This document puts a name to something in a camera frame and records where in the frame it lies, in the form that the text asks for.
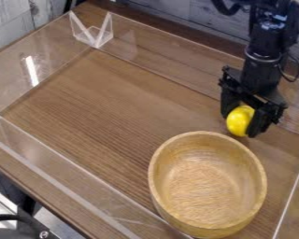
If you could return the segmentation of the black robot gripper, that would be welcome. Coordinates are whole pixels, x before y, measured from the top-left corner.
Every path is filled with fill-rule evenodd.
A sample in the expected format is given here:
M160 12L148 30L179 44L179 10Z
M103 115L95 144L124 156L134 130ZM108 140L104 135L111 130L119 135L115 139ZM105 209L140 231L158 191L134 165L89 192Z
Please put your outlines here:
M271 124L279 122L287 109L287 101L278 90L287 53L259 53L246 47L245 56L242 69L230 66L222 69L218 83L220 114L227 118L239 104L246 103L255 110L246 133L250 138L255 138L269 130Z

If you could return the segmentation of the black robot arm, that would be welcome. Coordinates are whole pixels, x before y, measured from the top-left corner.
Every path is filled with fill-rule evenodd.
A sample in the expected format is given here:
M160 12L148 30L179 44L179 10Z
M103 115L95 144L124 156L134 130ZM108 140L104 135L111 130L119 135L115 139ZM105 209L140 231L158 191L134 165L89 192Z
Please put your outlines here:
M291 58L290 47L299 37L299 0L211 0L218 12L233 16L243 7L250 8L250 43L245 48L241 69L226 66L218 81L220 87L220 115L229 118L242 105L253 108L246 129L250 138L265 133L277 124L289 108L278 90L287 77L285 68Z

